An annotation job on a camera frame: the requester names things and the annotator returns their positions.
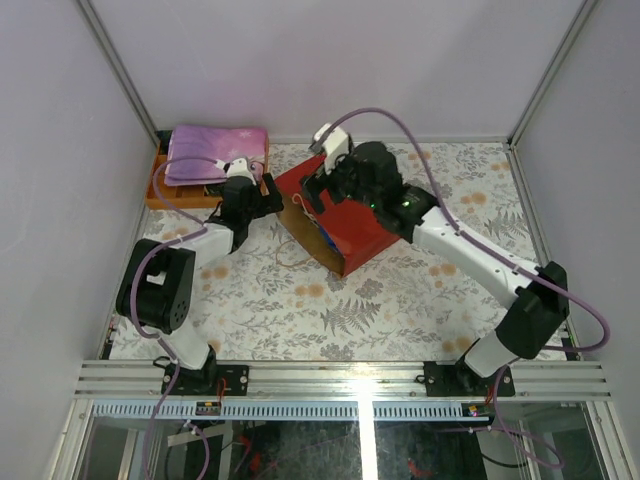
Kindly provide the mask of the red paper bag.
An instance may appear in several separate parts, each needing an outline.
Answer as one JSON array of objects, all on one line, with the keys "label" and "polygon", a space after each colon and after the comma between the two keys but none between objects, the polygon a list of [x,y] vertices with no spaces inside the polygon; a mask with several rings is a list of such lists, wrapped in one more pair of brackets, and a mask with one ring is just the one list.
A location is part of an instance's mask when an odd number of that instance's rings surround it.
[{"label": "red paper bag", "polygon": [[[300,181],[322,164],[321,157],[312,157],[275,179],[284,204],[278,219],[313,259],[335,275],[345,277],[400,238],[384,230],[367,207],[351,200],[334,205],[324,193],[321,199],[326,210],[315,213],[302,198]],[[327,246],[319,227],[329,233],[341,255]]]}]

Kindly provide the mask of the blue chips snack bag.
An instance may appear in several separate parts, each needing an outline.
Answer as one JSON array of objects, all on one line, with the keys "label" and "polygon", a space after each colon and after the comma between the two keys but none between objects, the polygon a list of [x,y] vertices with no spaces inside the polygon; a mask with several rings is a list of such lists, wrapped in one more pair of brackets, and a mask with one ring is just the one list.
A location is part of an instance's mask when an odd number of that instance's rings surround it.
[{"label": "blue chips snack bag", "polygon": [[341,255],[341,251],[338,248],[338,246],[336,245],[335,241],[331,238],[331,236],[329,235],[329,233],[323,228],[323,227],[319,227],[319,231],[322,234],[324,240],[326,241],[327,246],[334,252],[336,252],[337,254]]}]

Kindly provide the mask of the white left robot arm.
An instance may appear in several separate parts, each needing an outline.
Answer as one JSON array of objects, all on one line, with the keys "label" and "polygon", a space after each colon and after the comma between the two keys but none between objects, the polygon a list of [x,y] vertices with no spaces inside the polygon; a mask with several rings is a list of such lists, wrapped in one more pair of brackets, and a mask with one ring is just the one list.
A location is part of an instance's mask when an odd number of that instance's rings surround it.
[{"label": "white left robot arm", "polygon": [[196,270],[230,255],[246,241],[256,219],[283,210],[282,196],[267,173],[262,184],[245,176],[226,182],[219,209],[197,231],[164,243],[136,242],[116,297],[116,312],[140,336],[158,341],[170,362],[185,369],[184,382],[197,394],[219,381],[215,351],[188,319]]}]

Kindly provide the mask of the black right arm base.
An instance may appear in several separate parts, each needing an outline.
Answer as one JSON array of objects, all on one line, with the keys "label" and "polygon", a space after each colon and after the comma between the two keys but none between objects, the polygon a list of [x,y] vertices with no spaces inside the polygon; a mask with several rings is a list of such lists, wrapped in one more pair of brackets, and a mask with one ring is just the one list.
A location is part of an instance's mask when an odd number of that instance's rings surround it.
[{"label": "black right arm base", "polygon": [[474,373],[463,361],[423,363],[423,383],[431,397],[487,397],[489,393],[499,397],[514,397],[515,387],[511,370],[507,368],[497,380],[498,371],[489,377]]}]

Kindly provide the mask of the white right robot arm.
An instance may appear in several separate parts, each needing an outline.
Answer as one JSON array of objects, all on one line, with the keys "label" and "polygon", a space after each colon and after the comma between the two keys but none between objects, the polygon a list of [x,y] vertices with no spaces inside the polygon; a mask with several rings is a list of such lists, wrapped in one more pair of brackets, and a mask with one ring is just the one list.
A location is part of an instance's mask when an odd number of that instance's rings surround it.
[{"label": "white right robot arm", "polygon": [[455,378],[463,392],[478,394],[503,366],[535,358],[566,320],[563,267],[555,262],[539,267],[449,219],[434,195],[403,180],[383,143],[355,146],[345,139],[312,150],[323,162],[300,184],[317,213],[325,210],[323,194],[334,204],[351,200],[370,208],[386,231],[452,261],[505,308],[500,323],[459,360]]}]

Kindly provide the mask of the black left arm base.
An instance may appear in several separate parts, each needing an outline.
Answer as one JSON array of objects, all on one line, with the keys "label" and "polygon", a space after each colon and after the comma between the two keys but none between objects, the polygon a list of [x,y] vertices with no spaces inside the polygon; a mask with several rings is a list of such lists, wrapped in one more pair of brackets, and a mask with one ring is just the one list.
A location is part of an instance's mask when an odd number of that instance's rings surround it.
[{"label": "black left arm base", "polygon": [[180,396],[245,396],[249,385],[248,365],[219,364],[211,349],[199,370],[181,367],[170,395]]}]

